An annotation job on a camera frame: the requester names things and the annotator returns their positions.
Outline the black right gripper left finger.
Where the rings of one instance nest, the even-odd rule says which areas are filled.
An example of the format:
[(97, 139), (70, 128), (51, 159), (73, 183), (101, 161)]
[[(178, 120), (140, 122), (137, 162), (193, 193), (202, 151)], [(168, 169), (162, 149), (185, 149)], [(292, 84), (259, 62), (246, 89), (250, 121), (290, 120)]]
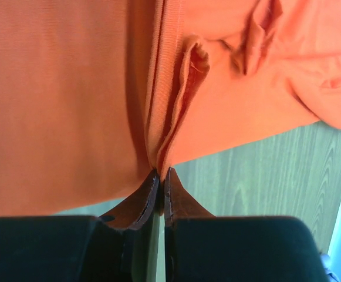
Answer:
[(156, 171), (95, 216), (0, 217), (0, 281), (154, 281)]

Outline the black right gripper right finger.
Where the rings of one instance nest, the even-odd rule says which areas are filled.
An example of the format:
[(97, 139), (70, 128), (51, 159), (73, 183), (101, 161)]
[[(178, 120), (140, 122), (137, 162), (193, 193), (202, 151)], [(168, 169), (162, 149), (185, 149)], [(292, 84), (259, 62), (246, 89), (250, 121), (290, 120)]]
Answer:
[(312, 233), (288, 216), (217, 217), (164, 181), (167, 281), (323, 281)]

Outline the orange t shirt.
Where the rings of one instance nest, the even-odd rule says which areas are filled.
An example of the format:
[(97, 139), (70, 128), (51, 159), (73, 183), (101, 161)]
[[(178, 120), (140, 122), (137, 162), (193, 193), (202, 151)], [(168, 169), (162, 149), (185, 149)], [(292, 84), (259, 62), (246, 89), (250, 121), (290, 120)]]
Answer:
[(0, 1), (0, 216), (320, 120), (341, 129), (341, 1)]

